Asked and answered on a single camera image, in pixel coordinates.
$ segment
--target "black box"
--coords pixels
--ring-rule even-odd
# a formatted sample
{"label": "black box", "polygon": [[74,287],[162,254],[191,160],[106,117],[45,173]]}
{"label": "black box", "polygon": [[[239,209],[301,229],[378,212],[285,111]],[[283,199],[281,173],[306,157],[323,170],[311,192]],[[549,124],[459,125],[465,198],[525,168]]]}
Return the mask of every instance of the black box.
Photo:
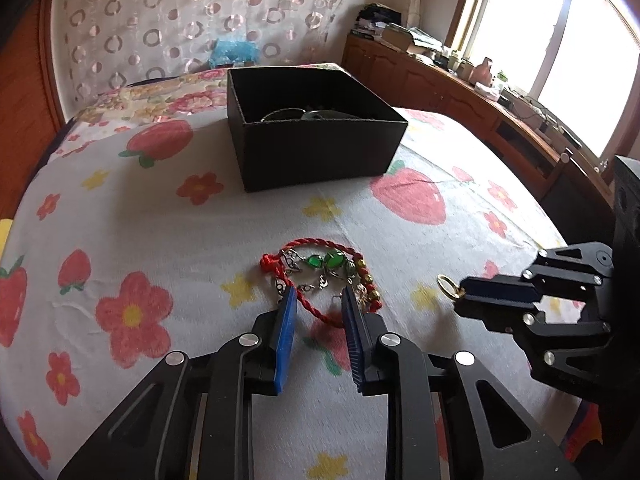
{"label": "black box", "polygon": [[[386,172],[407,127],[341,70],[235,68],[227,117],[247,192]],[[337,110],[359,119],[260,120],[281,108]]]}

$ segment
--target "blue gripper pad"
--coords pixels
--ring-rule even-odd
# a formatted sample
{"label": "blue gripper pad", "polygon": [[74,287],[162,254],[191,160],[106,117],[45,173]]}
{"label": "blue gripper pad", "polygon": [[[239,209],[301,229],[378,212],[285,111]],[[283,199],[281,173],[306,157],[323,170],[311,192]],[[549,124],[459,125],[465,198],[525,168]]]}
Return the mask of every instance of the blue gripper pad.
{"label": "blue gripper pad", "polygon": [[284,383],[287,382],[297,309],[298,298],[296,297],[296,289],[288,286],[278,304],[278,317],[276,318],[271,339],[271,347],[274,348],[276,352],[276,372],[273,383],[277,395],[282,393]]}
{"label": "blue gripper pad", "polygon": [[351,375],[358,391],[362,393],[362,384],[365,381],[365,355],[362,338],[368,338],[368,333],[353,289],[350,286],[345,287],[342,291],[342,323],[349,350]]}

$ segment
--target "red string bracelet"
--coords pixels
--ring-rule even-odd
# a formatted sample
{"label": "red string bracelet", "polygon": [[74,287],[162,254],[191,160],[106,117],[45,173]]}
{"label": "red string bracelet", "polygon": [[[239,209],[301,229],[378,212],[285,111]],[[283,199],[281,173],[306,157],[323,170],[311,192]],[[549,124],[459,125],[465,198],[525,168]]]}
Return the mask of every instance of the red string bracelet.
{"label": "red string bracelet", "polygon": [[[262,269],[262,272],[264,272],[265,274],[273,274],[277,279],[283,281],[288,286],[295,287],[296,285],[287,276],[284,263],[282,262],[282,257],[288,250],[304,245],[318,245],[328,247],[330,249],[337,249],[339,251],[342,251],[343,253],[350,254],[353,258],[353,263],[356,265],[356,268],[358,270],[360,282],[367,289],[369,311],[375,312],[382,308],[380,294],[376,290],[376,286],[373,283],[373,278],[369,273],[369,269],[367,269],[367,265],[362,257],[362,254],[351,247],[337,244],[335,242],[332,242],[331,240],[324,240],[322,238],[298,238],[297,240],[292,240],[284,245],[277,254],[262,255],[262,258],[260,258],[260,268]],[[326,316],[318,309],[316,309],[311,304],[311,302],[307,298],[305,298],[304,294],[302,293],[302,291],[300,291],[299,288],[296,288],[296,292],[298,300],[300,301],[302,306],[313,316],[317,317],[320,321],[326,323],[327,325],[335,326],[336,328],[342,328],[341,320],[336,320],[329,316]]]}

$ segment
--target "gold ring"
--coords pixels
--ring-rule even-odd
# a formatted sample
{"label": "gold ring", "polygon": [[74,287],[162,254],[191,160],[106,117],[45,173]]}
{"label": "gold ring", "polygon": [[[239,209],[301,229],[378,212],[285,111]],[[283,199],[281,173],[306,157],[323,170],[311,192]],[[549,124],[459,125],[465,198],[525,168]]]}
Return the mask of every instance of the gold ring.
{"label": "gold ring", "polygon": [[[444,274],[438,274],[438,277],[436,278],[436,283],[438,284],[438,288],[442,291],[442,293],[450,300],[456,301],[465,295],[465,289],[458,286],[458,284],[454,282],[449,276],[445,276]],[[451,288],[453,288],[453,292],[448,290],[445,287],[445,284],[450,285]]]}

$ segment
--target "red cord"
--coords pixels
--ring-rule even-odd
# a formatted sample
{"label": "red cord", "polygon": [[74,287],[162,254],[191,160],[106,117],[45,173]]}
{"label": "red cord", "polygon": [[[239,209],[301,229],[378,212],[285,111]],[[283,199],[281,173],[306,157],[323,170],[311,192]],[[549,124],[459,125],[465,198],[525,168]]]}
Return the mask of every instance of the red cord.
{"label": "red cord", "polygon": [[[297,238],[296,240],[292,240],[286,245],[284,245],[281,248],[280,252],[277,254],[263,254],[262,258],[260,258],[260,268],[262,269],[262,272],[264,272],[265,274],[274,274],[276,278],[286,283],[287,286],[295,287],[296,285],[289,279],[289,277],[285,272],[285,267],[284,267],[284,264],[282,263],[281,256],[287,250],[293,249],[294,247],[300,247],[303,245],[319,245],[319,246],[329,247],[331,249],[338,249],[343,253],[350,254],[354,260],[362,259],[362,254],[360,254],[355,249],[344,246],[342,244],[337,244],[335,242],[332,242],[331,240],[324,240],[323,238]],[[369,271],[367,270],[366,267],[362,267],[361,269],[358,270],[358,273],[360,276],[365,276],[366,274],[368,274],[368,272]],[[369,284],[369,285],[370,286],[367,287],[367,290],[369,292],[376,290],[373,284]],[[296,293],[298,296],[298,300],[300,301],[302,306],[305,307],[305,309],[308,310],[314,317],[317,317],[320,321],[322,321],[323,323],[326,323],[327,325],[335,326],[336,328],[343,327],[341,320],[336,320],[332,317],[326,316],[325,314],[320,312],[318,309],[316,309],[311,304],[311,302],[304,297],[304,295],[299,289],[296,289]],[[382,307],[382,303],[380,302],[380,300],[373,300],[369,303],[370,312],[375,312],[379,310],[381,307]]]}

